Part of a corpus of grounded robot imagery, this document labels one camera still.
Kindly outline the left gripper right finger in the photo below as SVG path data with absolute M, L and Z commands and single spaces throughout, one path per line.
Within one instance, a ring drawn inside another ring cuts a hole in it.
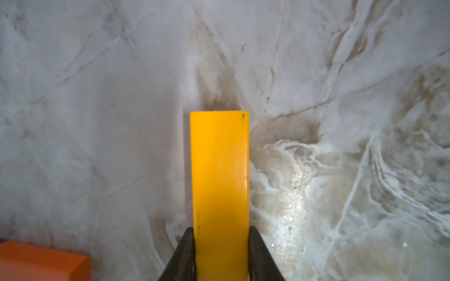
M 285 281 L 255 226 L 248 236 L 248 271 L 251 281 Z

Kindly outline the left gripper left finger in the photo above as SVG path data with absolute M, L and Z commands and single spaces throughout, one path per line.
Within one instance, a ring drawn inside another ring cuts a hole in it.
M 184 232 L 178 246 L 170 258 L 159 281 L 195 281 L 195 238 L 194 230 L 189 227 Z

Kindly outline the amber long block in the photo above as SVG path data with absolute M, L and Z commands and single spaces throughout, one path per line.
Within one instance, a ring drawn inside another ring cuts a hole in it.
M 199 281 L 248 279 L 249 127 L 247 111 L 190 114 Z

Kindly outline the orange short block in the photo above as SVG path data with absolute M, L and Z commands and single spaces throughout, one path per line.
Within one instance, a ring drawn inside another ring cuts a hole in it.
M 90 281 L 91 257 L 14 241 L 1 243 L 2 281 Z

